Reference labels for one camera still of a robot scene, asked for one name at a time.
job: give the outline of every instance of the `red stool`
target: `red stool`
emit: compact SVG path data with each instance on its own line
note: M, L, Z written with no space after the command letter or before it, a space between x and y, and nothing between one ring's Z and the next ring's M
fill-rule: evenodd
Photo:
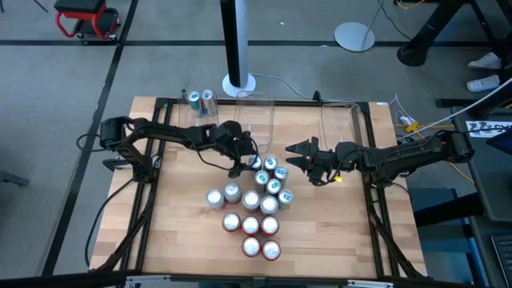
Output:
M114 31L120 25L119 13L114 8L106 8L105 0L57 0L54 7L57 10L55 23L66 37L76 35L83 39L85 34L91 34L100 39L116 39ZM78 19L71 33L60 23L62 14Z

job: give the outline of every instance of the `shoe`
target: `shoe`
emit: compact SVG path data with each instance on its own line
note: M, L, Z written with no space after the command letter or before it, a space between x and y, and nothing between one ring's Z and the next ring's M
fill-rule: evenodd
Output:
M499 77L492 75L487 78L469 81L467 83L467 89L471 92L481 92L489 89L495 89L499 87Z
M502 68L502 59L496 54L490 52L487 53L484 57L480 58L477 61L471 61L470 64L467 65L470 69L491 69L497 70Z

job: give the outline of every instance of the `wooden tabletop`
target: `wooden tabletop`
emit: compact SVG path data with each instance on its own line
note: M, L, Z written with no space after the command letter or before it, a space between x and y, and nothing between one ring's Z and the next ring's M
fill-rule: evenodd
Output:
M130 117L151 119L155 99L134 98ZM396 138L389 107L370 103L370 113L377 147L395 145ZM219 106L218 114L219 122L233 119L234 106ZM258 121L264 122L268 119L259 119L256 115L249 119L251 120L238 120L242 124L245 121L252 121L254 136L258 136L259 133L260 137L264 137L262 135L265 134L265 129L258 131L261 128ZM364 119L360 119L364 129ZM172 110L171 124L178 124L177 105ZM273 140L268 151L262 156L275 155L279 164L288 168L290 176L286 188L294 192L294 201L289 210L276 214L280 230L277 235L270 238L281 245L282 254L274 262L265 260L261 255L248 258L241 251L242 240L246 237L243 232L230 234L222 228L221 220L226 213L235 212L241 218L248 215L241 203L226 205L222 211L214 211L206 204L205 196L209 189L221 189L230 181L227 172L205 165L195 152L174 143L167 143L146 248L144 272L375 278L360 173L343 173L341 183L315 187L307 181L307 176L300 169L285 162L287 157L292 156L285 152L285 146L307 140L312 136L321 139L322 149L326 146L333 149L340 138L343 141L353 141L354 128L348 109L324 108L321 112L319 107L275 107ZM145 140L136 142L136 147L140 150L143 150L145 145ZM209 162L230 167L229 159L216 152L204 151L202 154ZM131 176L131 170L117 170L110 193ZM243 191L254 188L250 172L242 173L235 181L241 185ZM395 181L406 185L403 179ZM130 184L106 206L94 247L91 268L104 263L125 236L136 186L136 183ZM396 243L414 267L426 274L408 194L392 186L386 188L386 199ZM266 239L261 235L257 238L260 241ZM134 241L134 247L138 247L138 238ZM385 271L390 274L386 245L382 240L381 248ZM132 250L131 266L135 262L136 250Z

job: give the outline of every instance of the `white pole base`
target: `white pole base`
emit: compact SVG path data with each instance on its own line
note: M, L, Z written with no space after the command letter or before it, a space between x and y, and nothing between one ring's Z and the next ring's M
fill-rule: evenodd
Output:
M334 39L343 48L353 52L363 52L373 47L375 35L368 26L357 22L346 22L338 26L334 31Z
M256 79L254 79L254 76L251 73L248 73L247 77L247 85L245 87L236 87L231 85L230 82L230 75L226 75L224 79L222 80L222 88L224 89L224 92L228 94L231 97L246 97L249 96L248 93L240 93L241 91L254 91L256 89Z

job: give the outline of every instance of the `paper sign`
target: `paper sign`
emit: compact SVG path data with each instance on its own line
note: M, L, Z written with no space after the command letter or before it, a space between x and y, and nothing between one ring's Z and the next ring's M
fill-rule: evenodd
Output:
M466 121L468 131L491 129L491 128L512 128L512 122L498 122L498 121ZM505 132L503 130L488 130L488 131L477 131L471 132L470 136L475 138L492 138Z

